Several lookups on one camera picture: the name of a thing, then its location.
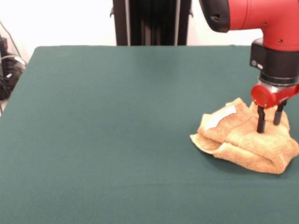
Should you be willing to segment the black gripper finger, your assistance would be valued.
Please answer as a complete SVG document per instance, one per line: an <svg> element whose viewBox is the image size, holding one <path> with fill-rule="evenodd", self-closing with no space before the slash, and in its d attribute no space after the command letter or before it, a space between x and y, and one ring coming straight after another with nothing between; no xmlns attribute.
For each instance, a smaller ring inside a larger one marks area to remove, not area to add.
<svg viewBox="0 0 299 224"><path fill-rule="evenodd" d="M257 123L257 132L258 133L264 133L265 129L265 112L264 108L261 106L257 107L257 113L258 113L258 123Z"/></svg>
<svg viewBox="0 0 299 224"><path fill-rule="evenodd" d="M277 107L277 110L276 110L275 116L274 116L274 120L273 120L273 124L276 126L278 126L280 124L283 108L286 106L286 103L287 103L287 101L284 100Z"/></svg>

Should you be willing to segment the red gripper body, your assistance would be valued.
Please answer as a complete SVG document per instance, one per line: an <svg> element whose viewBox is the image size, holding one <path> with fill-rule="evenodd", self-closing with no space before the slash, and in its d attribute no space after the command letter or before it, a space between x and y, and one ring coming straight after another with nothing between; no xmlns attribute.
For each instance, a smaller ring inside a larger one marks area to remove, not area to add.
<svg viewBox="0 0 299 224"><path fill-rule="evenodd" d="M289 100L298 93L298 84L287 87L256 84L251 89L251 98L256 105L268 109Z"/></svg>

